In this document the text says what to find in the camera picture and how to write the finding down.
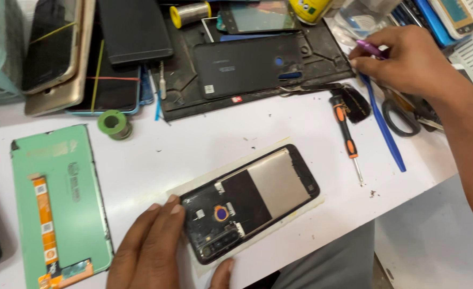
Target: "black repair mat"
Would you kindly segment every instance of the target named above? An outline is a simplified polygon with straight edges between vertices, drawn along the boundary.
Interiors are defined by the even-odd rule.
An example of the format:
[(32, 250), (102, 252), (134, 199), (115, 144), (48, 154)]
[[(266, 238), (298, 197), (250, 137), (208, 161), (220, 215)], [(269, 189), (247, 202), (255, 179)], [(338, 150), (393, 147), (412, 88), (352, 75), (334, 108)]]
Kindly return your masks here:
[[(201, 94), (199, 78), (194, 67), (193, 48), (197, 44), (209, 43), (209, 38), (201, 22), (176, 29), (168, 12), (164, 14), (167, 30), (174, 49), (174, 56), (164, 60), (167, 98), (161, 101), (165, 120), (175, 120), (191, 115), (206, 113), (232, 105), (276, 96), (283, 91), (267, 89), (250, 94), (219, 99), (206, 99)], [(303, 56), (304, 84), (323, 84), (354, 77), (354, 73), (324, 20), (317, 25), (303, 24), (304, 38), (310, 46), (310, 55)], [(152, 67), (155, 82), (159, 80), (158, 65)]]

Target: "rubber band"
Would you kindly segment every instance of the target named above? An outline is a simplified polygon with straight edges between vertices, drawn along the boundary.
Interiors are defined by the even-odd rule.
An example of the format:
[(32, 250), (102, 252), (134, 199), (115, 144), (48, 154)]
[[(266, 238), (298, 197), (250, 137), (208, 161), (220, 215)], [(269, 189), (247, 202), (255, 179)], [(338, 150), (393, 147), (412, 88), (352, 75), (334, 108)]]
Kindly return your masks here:
[(103, 59), (103, 50), (105, 48), (105, 40), (101, 40), (101, 49), (99, 49), (99, 59), (97, 60), (96, 78), (94, 80), (94, 91), (92, 92), (92, 105), (90, 111), (94, 112), (94, 104), (96, 103), (97, 84), (99, 82), (99, 72), (101, 71), (101, 60)]
[(51, 31), (51, 32), (49, 32), (48, 34), (46, 34), (46, 35), (44, 35), (44, 36), (41, 36), (41, 37), (35, 39), (34, 41), (30, 42), (28, 45), (31, 45), (31, 44), (33, 44), (33, 43), (35, 43), (35, 42), (38, 42), (38, 41), (40, 41), (40, 40), (42, 40), (42, 39), (44, 39), (44, 38), (46, 38), (46, 37), (48, 37), (48, 36), (51, 36), (51, 35), (55, 34), (56, 32), (58, 32), (58, 31), (60, 31), (60, 30), (66, 29), (67, 27), (72, 26), (72, 25), (74, 25), (74, 24), (76, 24), (75, 21), (74, 21), (74, 22), (71, 22), (71, 23), (69, 23), (69, 24), (67, 24), (67, 25), (65, 25), (65, 26), (62, 26), (62, 27), (60, 27), (59, 29), (56, 29), (56, 30), (54, 30), (54, 31)]
[[(95, 76), (87, 76), (86, 79), (96, 79)], [(138, 77), (111, 77), (111, 76), (99, 76), (97, 79), (114, 79), (114, 80), (132, 80), (132, 81), (140, 81)]]

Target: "blue plastic spudger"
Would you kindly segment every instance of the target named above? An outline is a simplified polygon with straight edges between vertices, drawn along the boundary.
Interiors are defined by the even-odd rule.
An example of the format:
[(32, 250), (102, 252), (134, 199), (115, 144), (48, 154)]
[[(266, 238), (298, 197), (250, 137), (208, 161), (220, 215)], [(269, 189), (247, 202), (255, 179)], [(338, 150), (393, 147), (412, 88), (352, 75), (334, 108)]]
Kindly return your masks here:
[(379, 108), (377, 108), (377, 104), (375, 103), (374, 97), (374, 89), (372, 88), (372, 84), (370, 83), (370, 78), (368, 77), (368, 75), (364, 75), (362, 73), (360, 73), (360, 78), (365, 83), (368, 89), (368, 94), (370, 95), (370, 104), (372, 105), (372, 110), (374, 111), (375, 121), (377, 121), (377, 124), (381, 129), (381, 133), (383, 134), (384, 140), (386, 141), (386, 144), (388, 145), (390, 153), (391, 155), (393, 155), (395, 162), (399, 166), (400, 172), (403, 173), (406, 171), (406, 166), (404, 165), (404, 161), (402, 160), (402, 156), (400, 155), (399, 148), (397, 147), (393, 136), (391, 136), (390, 129), (386, 125), (386, 122), (384, 121), (383, 115), (381, 115)]

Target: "green protective film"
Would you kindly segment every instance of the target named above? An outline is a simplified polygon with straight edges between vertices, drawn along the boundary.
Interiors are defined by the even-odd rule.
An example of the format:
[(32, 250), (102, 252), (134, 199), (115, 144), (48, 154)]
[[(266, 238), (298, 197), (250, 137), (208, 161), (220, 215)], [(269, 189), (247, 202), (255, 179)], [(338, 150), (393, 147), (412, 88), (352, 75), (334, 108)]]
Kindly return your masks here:
[(27, 289), (38, 289), (38, 278), (47, 273), (30, 174), (47, 180), (60, 267), (90, 258), (94, 273), (107, 270), (113, 248), (86, 126), (16, 139), (10, 153)]

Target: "yellow container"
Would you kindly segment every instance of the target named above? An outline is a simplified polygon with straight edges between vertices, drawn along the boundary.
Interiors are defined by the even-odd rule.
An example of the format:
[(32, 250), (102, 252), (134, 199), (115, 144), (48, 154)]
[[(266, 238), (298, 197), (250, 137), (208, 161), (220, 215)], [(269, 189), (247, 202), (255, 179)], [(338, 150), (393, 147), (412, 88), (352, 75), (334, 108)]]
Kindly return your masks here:
[(289, 0), (300, 21), (315, 25), (331, 8), (333, 0)]

